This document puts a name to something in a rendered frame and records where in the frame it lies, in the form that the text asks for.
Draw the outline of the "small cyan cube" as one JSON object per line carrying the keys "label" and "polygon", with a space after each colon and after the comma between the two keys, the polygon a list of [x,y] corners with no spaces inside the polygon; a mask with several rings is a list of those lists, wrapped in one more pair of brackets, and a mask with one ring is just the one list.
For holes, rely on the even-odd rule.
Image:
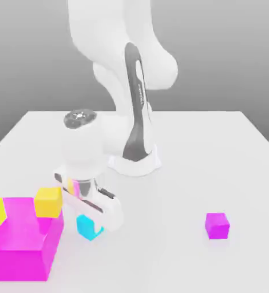
{"label": "small cyan cube", "polygon": [[101,233],[99,235],[94,234],[93,222],[94,221],[92,219],[88,218],[85,215],[79,215],[76,218],[78,233],[89,241],[94,240],[97,236],[101,234]]}

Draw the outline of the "small purple cube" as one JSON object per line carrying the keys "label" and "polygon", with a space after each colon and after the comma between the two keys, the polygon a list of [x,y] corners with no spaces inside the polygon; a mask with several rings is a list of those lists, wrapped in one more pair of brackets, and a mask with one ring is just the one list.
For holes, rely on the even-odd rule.
{"label": "small purple cube", "polygon": [[210,240],[227,239],[230,223],[225,213],[207,213],[205,230]]}

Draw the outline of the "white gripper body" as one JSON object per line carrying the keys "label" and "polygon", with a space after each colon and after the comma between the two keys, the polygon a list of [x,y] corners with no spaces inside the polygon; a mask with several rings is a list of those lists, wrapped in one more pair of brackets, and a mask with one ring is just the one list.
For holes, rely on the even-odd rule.
{"label": "white gripper body", "polygon": [[62,190],[66,204],[79,214],[84,215],[99,228],[112,232],[118,230],[124,222],[124,214],[119,199],[105,189],[91,189],[87,196],[75,196]]}

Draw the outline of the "small orange cube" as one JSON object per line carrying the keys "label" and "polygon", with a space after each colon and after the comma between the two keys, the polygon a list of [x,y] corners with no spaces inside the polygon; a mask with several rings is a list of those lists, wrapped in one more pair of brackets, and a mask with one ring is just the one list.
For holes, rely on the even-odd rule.
{"label": "small orange cube", "polygon": [[61,187],[42,187],[34,197],[35,214],[39,218],[58,218],[62,205]]}

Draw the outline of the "large magenta box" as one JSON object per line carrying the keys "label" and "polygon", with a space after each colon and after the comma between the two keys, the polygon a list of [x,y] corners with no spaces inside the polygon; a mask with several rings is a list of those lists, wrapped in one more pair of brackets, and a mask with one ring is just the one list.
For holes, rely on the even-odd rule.
{"label": "large magenta box", "polygon": [[46,281],[64,228],[63,214],[38,218],[31,197],[4,198],[0,281]]}

